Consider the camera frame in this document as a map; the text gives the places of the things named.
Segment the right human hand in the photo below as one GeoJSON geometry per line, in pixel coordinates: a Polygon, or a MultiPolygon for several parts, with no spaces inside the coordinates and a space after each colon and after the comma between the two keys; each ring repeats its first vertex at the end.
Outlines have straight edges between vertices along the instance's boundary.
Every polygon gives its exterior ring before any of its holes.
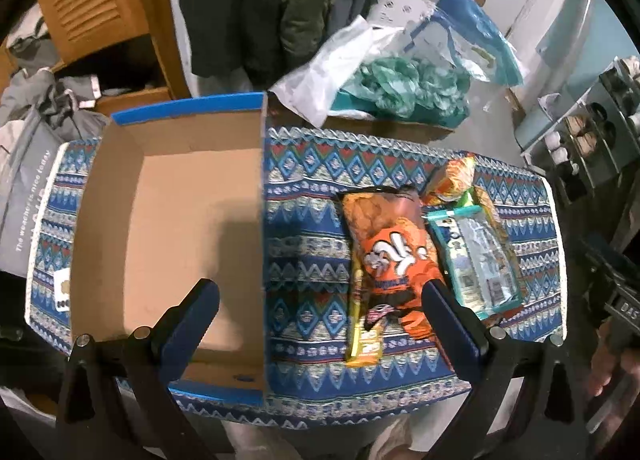
{"type": "Polygon", "coordinates": [[[612,320],[608,319],[598,330],[599,343],[591,358],[591,370],[587,379],[587,393],[590,397],[599,396],[611,382],[617,367],[630,374],[639,382],[639,351],[625,348],[614,353],[608,346],[612,320]]]}

